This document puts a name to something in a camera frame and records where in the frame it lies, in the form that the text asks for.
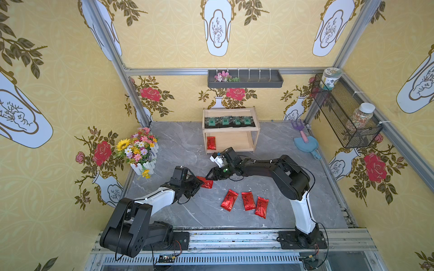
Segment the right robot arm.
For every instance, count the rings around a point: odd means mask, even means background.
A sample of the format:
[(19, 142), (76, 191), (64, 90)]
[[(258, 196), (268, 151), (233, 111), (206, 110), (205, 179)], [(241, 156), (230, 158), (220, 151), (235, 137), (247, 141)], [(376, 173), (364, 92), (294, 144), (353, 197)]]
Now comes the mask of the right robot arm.
[(310, 177), (288, 155), (271, 160), (256, 160), (248, 157), (243, 158), (229, 147), (223, 152), (213, 153), (210, 159), (217, 166), (211, 168), (206, 175), (208, 180), (226, 180), (233, 175), (272, 178), (280, 192), (290, 200), (296, 219), (296, 242), (302, 248), (314, 246), (321, 235), (319, 224), (314, 221), (310, 211)]

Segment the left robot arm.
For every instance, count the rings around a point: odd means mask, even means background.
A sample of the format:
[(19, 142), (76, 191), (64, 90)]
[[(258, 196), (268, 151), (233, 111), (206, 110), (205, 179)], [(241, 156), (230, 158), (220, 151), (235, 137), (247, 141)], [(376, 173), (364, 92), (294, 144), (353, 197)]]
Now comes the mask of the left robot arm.
[(99, 245), (116, 255), (135, 257), (143, 249), (171, 248), (173, 226), (151, 217), (161, 209), (177, 203), (182, 196), (191, 199), (204, 184), (189, 168), (177, 166), (168, 182), (156, 191), (137, 199), (122, 198), (111, 215)]

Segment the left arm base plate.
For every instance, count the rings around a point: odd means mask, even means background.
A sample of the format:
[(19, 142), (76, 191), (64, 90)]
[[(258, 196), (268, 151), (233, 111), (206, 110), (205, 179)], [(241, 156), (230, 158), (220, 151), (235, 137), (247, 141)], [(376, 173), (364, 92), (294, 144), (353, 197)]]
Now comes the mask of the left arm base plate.
[(143, 251), (184, 251), (188, 250), (190, 235), (188, 232), (175, 231), (145, 240)]

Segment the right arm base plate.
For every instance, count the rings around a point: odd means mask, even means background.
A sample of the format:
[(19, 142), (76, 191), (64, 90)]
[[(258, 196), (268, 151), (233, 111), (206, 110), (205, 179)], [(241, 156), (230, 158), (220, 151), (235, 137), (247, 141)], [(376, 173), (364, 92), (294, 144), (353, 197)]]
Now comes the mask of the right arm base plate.
[(301, 231), (279, 231), (276, 239), (283, 250), (313, 250), (328, 248), (328, 243), (322, 231), (305, 234)]

